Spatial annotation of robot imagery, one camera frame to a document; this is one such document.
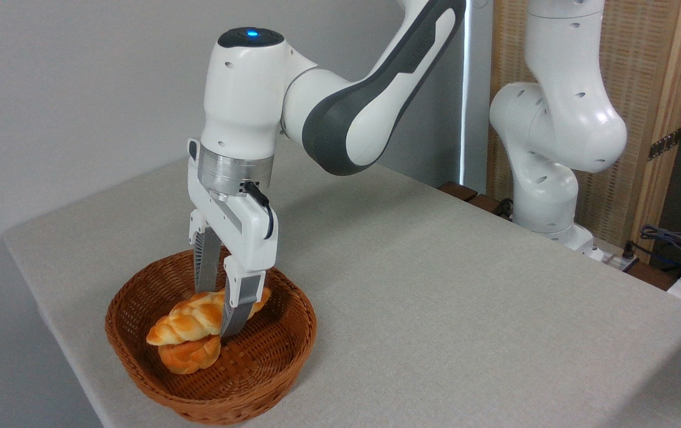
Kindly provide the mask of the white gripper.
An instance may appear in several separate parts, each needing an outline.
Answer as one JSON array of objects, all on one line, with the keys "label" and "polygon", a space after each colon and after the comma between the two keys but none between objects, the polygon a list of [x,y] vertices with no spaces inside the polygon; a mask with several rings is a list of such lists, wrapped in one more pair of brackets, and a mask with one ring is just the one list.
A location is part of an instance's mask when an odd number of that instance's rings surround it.
[{"label": "white gripper", "polygon": [[221,242],[225,257],[225,301],[221,338],[240,333],[255,303],[262,299],[266,271],[275,265],[278,219],[247,193],[253,182],[266,190],[273,157],[229,158],[189,139],[188,194],[196,209],[190,215],[189,242],[194,250],[196,293],[216,289]]}]

